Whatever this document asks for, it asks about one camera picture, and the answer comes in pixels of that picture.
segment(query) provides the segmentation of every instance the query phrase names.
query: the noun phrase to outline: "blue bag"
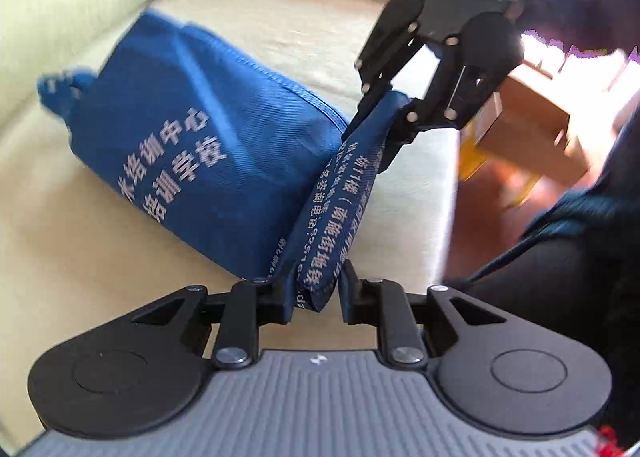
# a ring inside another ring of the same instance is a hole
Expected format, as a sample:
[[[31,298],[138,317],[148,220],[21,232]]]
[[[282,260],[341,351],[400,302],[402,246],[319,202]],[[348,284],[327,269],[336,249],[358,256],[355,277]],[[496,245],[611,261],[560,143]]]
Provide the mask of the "blue bag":
[[[364,213],[387,132],[409,103],[388,93],[346,122],[303,86],[219,37],[143,14],[100,76],[45,76],[40,99],[71,149],[132,204],[242,278],[289,272],[289,305],[319,311]]]

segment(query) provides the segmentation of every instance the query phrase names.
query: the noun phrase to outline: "red thread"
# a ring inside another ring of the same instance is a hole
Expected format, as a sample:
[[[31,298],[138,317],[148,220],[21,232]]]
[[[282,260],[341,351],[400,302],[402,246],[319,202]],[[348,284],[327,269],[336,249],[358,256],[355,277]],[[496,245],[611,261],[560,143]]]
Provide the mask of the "red thread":
[[[624,457],[625,451],[618,448],[618,437],[610,426],[603,426],[598,433],[596,455],[598,457]]]

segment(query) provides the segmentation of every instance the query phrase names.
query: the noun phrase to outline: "white screw head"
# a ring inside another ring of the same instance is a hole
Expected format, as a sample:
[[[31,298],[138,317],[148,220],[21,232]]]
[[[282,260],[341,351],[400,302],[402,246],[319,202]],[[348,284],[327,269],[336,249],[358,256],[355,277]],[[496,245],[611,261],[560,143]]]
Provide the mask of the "white screw head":
[[[449,107],[444,111],[444,117],[450,121],[453,121],[458,117],[458,113],[454,109]]]
[[[248,354],[240,347],[224,347],[216,353],[216,360],[225,365],[238,365],[244,363]]]
[[[424,358],[424,354],[420,349],[415,347],[396,347],[391,350],[391,357],[398,363],[405,363],[411,365],[413,363],[420,363]]]

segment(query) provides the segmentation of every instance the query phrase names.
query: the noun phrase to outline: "ribbed gray surface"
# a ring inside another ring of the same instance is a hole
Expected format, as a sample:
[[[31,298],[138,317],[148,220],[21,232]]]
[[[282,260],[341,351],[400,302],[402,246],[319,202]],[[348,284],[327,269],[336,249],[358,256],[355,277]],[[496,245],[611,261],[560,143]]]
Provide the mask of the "ribbed gray surface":
[[[416,373],[382,366],[370,351],[265,351],[243,371],[218,373],[185,414],[117,441],[47,432],[23,457],[590,457],[584,431],[522,442],[453,416]]]

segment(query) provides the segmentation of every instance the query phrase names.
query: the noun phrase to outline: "black circular pad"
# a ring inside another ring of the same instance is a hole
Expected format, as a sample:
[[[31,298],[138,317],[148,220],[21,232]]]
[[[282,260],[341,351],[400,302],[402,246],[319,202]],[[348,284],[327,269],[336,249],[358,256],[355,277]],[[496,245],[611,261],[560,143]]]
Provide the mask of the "black circular pad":
[[[118,393],[135,386],[146,370],[142,356],[129,351],[105,351],[82,358],[73,370],[74,381],[84,390]]]
[[[498,383],[516,392],[542,393],[559,387],[566,367],[554,355],[526,349],[501,354],[491,364]]]

